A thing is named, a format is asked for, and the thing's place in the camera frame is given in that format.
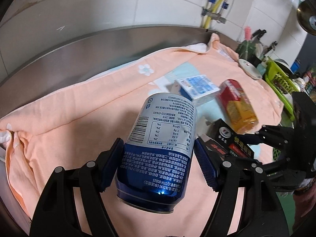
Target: metal pin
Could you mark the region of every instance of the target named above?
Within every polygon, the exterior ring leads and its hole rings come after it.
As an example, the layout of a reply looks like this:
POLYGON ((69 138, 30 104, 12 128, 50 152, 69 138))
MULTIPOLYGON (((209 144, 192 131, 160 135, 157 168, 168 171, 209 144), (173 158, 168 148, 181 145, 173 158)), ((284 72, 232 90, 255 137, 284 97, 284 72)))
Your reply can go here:
POLYGON ((231 164, 229 161, 224 161, 224 162, 223 162, 223 166, 224 166, 224 167, 231 167, 232 164, 231 164))
POLYGON ((260 168, 260 167, 256 167, 256 172, 259 173, 259 174, 261 174, 261 173, 263 173, 263 170, 262 170, 262 168, 260 168))
POLYGON ((95 162, 94 161, 89 161, 87 163, 87 167, 94 167, 95 166, 95 162))
POLYGON ((60 173, 62 172, 63 168, 61 166, 58 166, 55 168, 55 173, 60 173))

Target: white label area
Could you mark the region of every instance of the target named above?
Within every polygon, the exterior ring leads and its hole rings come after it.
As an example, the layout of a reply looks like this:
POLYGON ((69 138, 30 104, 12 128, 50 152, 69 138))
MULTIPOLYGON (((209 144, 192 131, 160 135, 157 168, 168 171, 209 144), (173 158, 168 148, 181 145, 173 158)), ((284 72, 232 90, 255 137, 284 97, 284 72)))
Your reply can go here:
POLYGON ((126 143, 191 157, 196 118, 197 110, 188 99, 156 93, 147 98, 126 143))

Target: pink brush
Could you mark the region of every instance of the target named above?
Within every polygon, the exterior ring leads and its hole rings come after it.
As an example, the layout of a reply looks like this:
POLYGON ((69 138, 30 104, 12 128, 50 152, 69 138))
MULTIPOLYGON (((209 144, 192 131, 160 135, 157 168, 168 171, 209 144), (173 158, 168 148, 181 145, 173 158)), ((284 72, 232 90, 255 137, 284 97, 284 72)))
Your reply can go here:
POLYGON ((245 40, 250 41, 251 37, 252 37, 251 27, 247 26, 247 27, 245 27, 245 40))

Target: blue and white can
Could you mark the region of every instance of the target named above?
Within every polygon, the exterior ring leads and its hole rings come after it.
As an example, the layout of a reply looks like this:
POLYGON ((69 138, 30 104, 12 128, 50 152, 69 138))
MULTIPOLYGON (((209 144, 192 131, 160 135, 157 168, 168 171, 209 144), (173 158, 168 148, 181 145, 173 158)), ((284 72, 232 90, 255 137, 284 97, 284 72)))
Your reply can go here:
POLYGON ((172 213, 184 197, 193 154, 197 110, 180 95, 148 97, 124 145, 117 196, 154 213, 172 213))

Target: red and yellow package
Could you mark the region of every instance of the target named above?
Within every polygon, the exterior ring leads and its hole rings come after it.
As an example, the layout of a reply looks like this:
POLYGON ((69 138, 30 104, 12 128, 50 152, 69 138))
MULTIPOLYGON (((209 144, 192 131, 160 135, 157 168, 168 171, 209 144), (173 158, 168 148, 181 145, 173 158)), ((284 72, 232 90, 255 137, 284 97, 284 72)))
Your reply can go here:
POLYGON ((226 110, 231 127, 236 133, 244 134, 258 124, 250 101, 236 80, 227 79, 220 85, 218 99, 226 110))

